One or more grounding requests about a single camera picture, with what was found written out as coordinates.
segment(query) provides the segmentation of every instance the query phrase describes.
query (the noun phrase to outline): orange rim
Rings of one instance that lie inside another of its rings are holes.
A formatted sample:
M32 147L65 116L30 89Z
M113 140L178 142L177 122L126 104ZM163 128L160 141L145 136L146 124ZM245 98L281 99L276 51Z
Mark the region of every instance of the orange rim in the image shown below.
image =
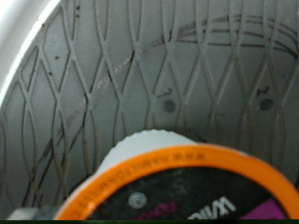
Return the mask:
M242 175L272 193L290 218L299 218L299 195L278 171L263 161L230 148L198 145L164 148L120 163L94 177L86 187L73 194L55 219L86 220L121 187L143 176L179 167L212 167Z

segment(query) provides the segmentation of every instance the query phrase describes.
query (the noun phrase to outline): white plastic edge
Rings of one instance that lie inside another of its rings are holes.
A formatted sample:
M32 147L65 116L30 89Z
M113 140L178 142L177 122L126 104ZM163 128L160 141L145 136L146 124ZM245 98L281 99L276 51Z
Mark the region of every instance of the white plastic edge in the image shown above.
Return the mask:
M0 108L26 51L61 0L0 0Z
M198 145L198 143L180 134L164 130L143 131L126 137L109 151L98 170L85 180L78 188L76 188L66 199L54 219L57 220L70 202L72 202L82 190L86 189L87 186L94 181L94 179L112 167L117 166L121 162L165 147L192 145Z

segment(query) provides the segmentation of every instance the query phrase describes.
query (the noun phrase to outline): diamond pattern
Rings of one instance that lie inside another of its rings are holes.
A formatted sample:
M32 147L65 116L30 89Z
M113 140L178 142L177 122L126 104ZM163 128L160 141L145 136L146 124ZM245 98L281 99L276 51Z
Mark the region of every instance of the diamond pattern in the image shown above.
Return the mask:
M235 147L294 183L297 6L63 0L0 110L0 218L61 204L113 146L143 129Z
M64 19L62 11L59 11L47 31L45 54L50 64L49 75L53 76L56 85L60 86L69 55L69 48L67 46L64 33Z

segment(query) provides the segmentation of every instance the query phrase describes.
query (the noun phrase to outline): purple label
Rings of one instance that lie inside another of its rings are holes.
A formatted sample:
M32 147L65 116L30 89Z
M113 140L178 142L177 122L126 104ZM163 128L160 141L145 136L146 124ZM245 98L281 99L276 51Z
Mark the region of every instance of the purple label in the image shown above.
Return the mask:
M174 200L170 203L160 203L148 212L142 213L139 217L131 220L153 220L165 214L174 213L178 210L178 206Z
M240 219L286 219L278 205L272 200L260 204Z

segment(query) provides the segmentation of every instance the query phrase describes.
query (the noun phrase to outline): gray plastic surface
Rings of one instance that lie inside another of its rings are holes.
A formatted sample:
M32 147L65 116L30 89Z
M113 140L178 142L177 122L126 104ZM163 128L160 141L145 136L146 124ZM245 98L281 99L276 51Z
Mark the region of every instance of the gray plastic surface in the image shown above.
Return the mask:
M297 0L62 1L0 111L0 218L59 205L125 136L166 129L299 165Z

